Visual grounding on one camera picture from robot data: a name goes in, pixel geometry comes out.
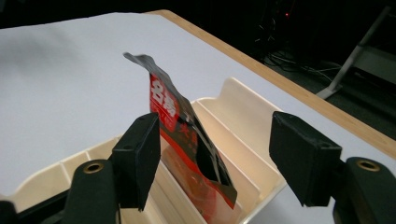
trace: plastic holder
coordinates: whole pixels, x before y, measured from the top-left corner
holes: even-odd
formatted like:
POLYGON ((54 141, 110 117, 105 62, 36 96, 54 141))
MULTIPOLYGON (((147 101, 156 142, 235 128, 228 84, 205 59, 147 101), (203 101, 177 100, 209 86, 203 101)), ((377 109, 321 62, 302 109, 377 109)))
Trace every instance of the plastic holder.
MULTIPOLYGON (((233 223, 249 223, 286 186, 268 150, 272 114, 281 110, 233 77, 225 80, 218 97, 197 99, 191 104, 238 191, 233 223)), ((21 212, 69 189, 76 168, 86 161, 107 159, 119 139, 116 136, 52 164, 2 200, 14 202, 21 212)), ((161 144, 167 147, 163 139, 161 144)), ((160 161, 145 210, 121 209, 121 222, 190 224, 205 220, 160 161)))

